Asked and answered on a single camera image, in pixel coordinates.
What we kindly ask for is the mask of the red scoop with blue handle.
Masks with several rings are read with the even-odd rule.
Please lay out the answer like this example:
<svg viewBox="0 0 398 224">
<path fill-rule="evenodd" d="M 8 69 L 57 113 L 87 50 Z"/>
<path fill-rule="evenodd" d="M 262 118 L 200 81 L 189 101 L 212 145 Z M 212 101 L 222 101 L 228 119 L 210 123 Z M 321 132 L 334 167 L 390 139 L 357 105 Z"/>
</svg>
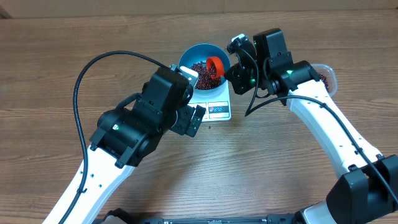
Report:
<svg viewBox="0 0 398 224">
<path fill-rule="evenodd" d="M 224 76 L 224 66 L 219 57 L 212 56 L 206 59 L 206 70 L 212 79 L 221 78 Z"/>
</svg>

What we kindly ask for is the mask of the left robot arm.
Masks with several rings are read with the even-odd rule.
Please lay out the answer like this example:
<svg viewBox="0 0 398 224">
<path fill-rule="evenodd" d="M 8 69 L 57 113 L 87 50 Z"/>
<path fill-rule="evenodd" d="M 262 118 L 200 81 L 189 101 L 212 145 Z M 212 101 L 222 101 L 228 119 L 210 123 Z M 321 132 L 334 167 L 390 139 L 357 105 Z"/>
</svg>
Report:
<svg viewBox="0 0 398 224">
<path fill-rule="evenodd" d="M 159 68 L 137 94 L 103 113 L 82 162 L 45 223 L 92 223 L 112 193 L 173 131 L 194 137 L 206 109 L 189 106 L 198 73 L 184 66 Z"/>
</svg>

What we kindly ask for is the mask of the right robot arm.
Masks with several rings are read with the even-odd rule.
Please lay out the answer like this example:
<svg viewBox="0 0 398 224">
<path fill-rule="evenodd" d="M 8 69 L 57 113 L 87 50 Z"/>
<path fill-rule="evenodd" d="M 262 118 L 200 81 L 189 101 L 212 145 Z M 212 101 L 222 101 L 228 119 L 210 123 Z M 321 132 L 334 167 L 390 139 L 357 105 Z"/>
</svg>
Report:
<svg viewBox="0 0 398 224">
<path fill-rule="evenodd" d="M 266 90 L 264 104 L 279 101 L 307 126 L 328 156 L 337 182 L 322 202 L 268 223 L 368 223 L 397 210 L 397 156 L 384 156 L 360 135 L 329 95 L 319 73 L 294 62 L 278 28 L 233 37 L 238 58 L 226 73 L 236 94 Z"/>
</svg>

